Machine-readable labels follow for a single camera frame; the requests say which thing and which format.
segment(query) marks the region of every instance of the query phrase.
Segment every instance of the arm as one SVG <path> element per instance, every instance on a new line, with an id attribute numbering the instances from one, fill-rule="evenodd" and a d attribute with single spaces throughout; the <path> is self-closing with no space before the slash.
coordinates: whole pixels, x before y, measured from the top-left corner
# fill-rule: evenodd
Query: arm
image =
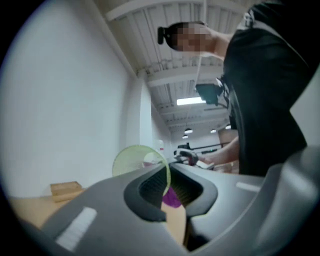
<path id="1" fill-rule="evenodd" d="M 235 137 L 227 146 L 208 156 L 199 156 L 199 160 L 208 164 L 226 164 L 239 159 L 239 137 Z"/>

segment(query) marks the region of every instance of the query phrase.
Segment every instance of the purple object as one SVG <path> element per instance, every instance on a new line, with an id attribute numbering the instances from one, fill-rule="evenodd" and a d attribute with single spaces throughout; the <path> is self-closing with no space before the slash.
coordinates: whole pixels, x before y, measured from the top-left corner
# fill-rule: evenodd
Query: purple object
<path id="1" fill-rule="evenodd" d="M 181 202 L 179 201 L 177 194 L 172 187 L 169 187 L 167 193 L 162 197 L 162 202 L 173 208 L 178 208 L 181 206 Z"/>

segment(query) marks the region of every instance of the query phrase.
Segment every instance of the dark hair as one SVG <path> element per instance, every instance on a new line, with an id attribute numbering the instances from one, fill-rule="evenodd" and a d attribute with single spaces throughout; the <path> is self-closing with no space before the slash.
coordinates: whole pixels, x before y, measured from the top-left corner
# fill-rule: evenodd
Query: dark hair
<path id="1" fill-rule="evenodd" d="M 167 45 L 173 49 L 178 51 L 177 42 L 173 40 L 173 35 L 178 34 L 178 29 L 188 28 L 189 24 L 200 24 L 206 25 L 202 21 L 193 21 L 193 22 L 179 22 L 172 24 L 169 27 L 158 27 L 158 44 L 162 45 L 164 43 L 164 38 Z"/>

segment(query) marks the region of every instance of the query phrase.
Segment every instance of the gray machine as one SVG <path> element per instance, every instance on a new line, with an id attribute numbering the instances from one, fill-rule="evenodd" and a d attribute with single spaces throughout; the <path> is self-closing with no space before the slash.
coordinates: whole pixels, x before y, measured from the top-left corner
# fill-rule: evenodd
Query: gray machine
<path id="1" fill-rule="evenodd" d="M 52 215 L 42 231 L 56 241 L 87 207 L 96 216 L 75 255 L 274 255 L 295 236 L 320 196 L 320 148 L 296 153 L 265 177 L 172 163 L 171 186 L 187 215 L 187 249 L 170 236 L 160 210 L 165 170 L 158 164 L 100 181 Z"/>

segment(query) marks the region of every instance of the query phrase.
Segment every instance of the person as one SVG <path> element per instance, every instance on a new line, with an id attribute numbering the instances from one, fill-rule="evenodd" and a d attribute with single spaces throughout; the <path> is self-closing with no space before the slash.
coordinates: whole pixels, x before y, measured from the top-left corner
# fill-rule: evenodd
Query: person
<path id="1" fill-rule="evenodd" d="M 239 173 L 264 176 L 307 144 L 290 108 L 315 73 L 320 60 L 314 8 L 295 1 L 252 6 L 234 34 L 203 22 L 180 22 L 158 29 L 175 51 L 223 60 L 223 86 L 229 91 L 232 129 L 238 137 L 213 154 L 210 164 L 239 160 Z M 256 27 L 263 23 L 266 28 Z"/>

